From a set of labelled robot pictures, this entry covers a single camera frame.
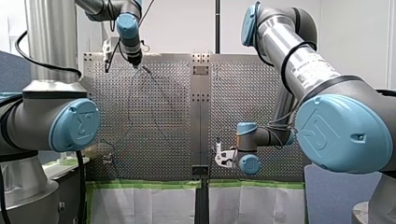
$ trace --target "vertical metal pole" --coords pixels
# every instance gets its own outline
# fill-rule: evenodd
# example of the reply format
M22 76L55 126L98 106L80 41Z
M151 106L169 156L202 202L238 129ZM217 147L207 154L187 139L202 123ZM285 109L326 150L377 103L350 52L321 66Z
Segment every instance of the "vertical metal pole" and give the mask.
M220 0L216 0L216 54L220 54Z

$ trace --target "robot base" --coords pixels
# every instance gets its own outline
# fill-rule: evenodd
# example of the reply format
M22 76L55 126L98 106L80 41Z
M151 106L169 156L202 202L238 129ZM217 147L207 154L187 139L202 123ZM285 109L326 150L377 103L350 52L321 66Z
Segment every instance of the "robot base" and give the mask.
M45 191L22 200L7 210L12 224L57 224L59 220L58 183L50 181ZM0 217L0 224L4 224L2 217Z
M353 224L396 223L396 178L382 175L368 203L355 205L352 212Z

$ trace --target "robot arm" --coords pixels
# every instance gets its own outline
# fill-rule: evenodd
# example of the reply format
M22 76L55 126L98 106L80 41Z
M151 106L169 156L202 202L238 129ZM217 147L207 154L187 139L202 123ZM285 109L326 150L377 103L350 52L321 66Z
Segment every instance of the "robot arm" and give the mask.
M123 52L134 66L141 63L141 2L77 0L76 4L86 10L92 21L117 18ZM44 64L76 70L77 21L71 16L76 15L74 1L26 1L26 11L31 57ZM12 107L3 106L0 145L7 150L2 153L64 152L87 146L99 127L99 113L79 81L73 72L33 64L32 82L23 90L23 101L12 102Z
M91 21L116 20L121 50L128 62L137 67L142 62L139 23L142 17L142 0L76 0Z
M351 174L391 171L396 167L396 98L380 94L361 78L343 76L315 51L316 26L297 8L250 7L242 43L254 47L279 71L281 85L275 121L297 103L295 134L304 154L324 169ZM292 131L238 124L236 161L245 173L260 170L257 147L291 143Z

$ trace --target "green tape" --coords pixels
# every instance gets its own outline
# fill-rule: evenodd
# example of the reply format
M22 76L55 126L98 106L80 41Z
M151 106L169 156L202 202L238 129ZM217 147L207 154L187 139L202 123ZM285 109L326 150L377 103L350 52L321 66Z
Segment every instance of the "green tape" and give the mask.
M124 180L87 182L88 189L198 189L200 181L146 181Z
M259 187L271 189L305 189L304 182L276 182L262 180L210 180L210 188Z

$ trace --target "silver metal tube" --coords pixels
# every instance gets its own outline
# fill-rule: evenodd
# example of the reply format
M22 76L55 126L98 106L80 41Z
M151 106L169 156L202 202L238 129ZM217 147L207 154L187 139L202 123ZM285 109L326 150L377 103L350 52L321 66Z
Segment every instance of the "silver metal tube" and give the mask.
M78 68L76 6L74 1L26 0L30 56L41 62ZM32 80L78 82L75 73L32 65Z
M274 16L259 28L260 45L271 63L280 72L283 60L290 50L304 42L295 32L292 20L285 16ZM298 100L319 84L341 76L309 46L292 54L286 67L286 81Z
M99 14L104 8L103 0L76 0L76 4L92 15Z

